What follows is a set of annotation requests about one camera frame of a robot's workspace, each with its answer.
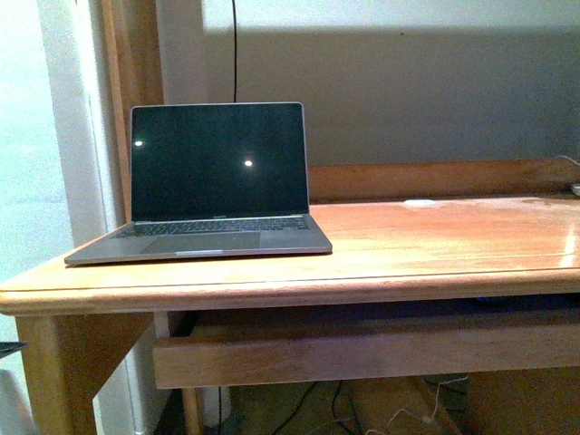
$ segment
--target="desk surface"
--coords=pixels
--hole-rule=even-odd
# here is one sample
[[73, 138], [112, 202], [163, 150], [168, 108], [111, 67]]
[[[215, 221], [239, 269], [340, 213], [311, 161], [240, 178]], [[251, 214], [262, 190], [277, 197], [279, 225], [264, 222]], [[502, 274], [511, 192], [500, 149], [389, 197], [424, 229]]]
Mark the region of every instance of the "desk surface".
[[580, 200], [313, 206], [326, 256], [66, 267], [0, 285], [5, 314], [93, 314], [580, 292]]

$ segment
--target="white wall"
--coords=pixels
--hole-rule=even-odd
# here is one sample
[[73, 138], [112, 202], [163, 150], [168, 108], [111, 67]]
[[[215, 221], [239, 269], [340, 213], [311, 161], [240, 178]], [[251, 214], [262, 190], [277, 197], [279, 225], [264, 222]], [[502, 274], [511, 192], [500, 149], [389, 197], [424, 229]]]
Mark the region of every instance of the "white wall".
[[[238, 99], [303, 102], [311, 164], [577, 150], [576, 1], [236, 3]], [[166, 102], [231, 101], [231, 2], [158, 7]]]
[[[2, 6], [0, 282], [112, 229], [122, 216], [100, 2]], [[107, 411], [100, 433], [153, 432], [167, 399], [152, 381], [153, 337], [150, 329], [97, 399]], [[0, 341], [17, 340], [15, 319], [0, 315]], [[20, 353], [0, 361], [0, 409], [0, 435], [35, 433]]]

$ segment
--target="laptop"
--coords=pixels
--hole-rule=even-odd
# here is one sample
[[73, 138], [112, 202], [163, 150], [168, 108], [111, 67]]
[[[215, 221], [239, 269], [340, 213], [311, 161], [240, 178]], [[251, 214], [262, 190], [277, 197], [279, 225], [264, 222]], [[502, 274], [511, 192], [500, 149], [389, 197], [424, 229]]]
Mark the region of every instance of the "laptop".
[[332, 252], [309, 214], [301, 103], [134, 107], [130, 148], [132, 222], [67, 265]]

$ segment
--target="floor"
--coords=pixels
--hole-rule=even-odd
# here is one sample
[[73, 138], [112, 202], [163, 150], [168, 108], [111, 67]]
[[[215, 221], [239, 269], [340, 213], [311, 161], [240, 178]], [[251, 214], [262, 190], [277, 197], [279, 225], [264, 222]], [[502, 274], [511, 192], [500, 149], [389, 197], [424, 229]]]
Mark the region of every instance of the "floor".
[[[441, 376], [424, 378], [424, 381], [431, 387], [433, 398], [439, 382], [447, 379], [450, 378]], [[385, 429], [384, 424], [382, 429], [379, 426], [368, 427], [364, 421], [365, 418], [368, 420], [368, 415], [358, 415], [360, 412], [357, 412], [363, 396], [359, 394], [356, 397], [356, 394], [351, 394], [347, 391], [348, 385], [345, 385], [339, 382], [316, 382], [315, 384], [309, 382], [232, 388], [232, 413], [223, 423], [221, 435], [345, 435], [349, 433], [360, 435], [368, 429], [390, 431], [391, 434], [419, 433], [401, 429], [405, 421], [409, 424], [412, 421], [404, 413], [397, 417], [401, 423], [398, 430], [395, 425], [390, 426], [389, 429]], [[440, 403], [444, 405], [446, 412], [457, 424], [460, 433], [467, 433], [463, 428], [462, 417], [465, 413], [468, 387], [469, 382], [457, 382], [440, 388]], [[379, 419], [384, 423], [393, 416], [393, 410], [407, 405], [394, 401], [394, 403], [384, 403], [381, 406], [384, 412]], [[432, 403], [429, 404], [429, 413], [432, 410], [431, 406]], [[333, 422], [334, 420], [343, 420], [341, 421], [343, 427]], [[174, 391], [155, 435], [185, 435], [185, 433], [180, 391]], [[423, 428], [420, 433], [446, 434], [449, 432]], [[206, 428], [206, 435], [218, 435], [218, 428]]]

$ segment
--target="laptop screen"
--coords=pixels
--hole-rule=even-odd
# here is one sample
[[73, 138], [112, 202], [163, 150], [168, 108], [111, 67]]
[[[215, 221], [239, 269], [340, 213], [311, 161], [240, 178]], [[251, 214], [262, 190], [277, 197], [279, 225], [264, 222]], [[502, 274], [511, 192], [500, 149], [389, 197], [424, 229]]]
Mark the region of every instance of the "laptop screen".
[[135, 107], [131, 117], [133, 220], [308, 212], [300, 103]]

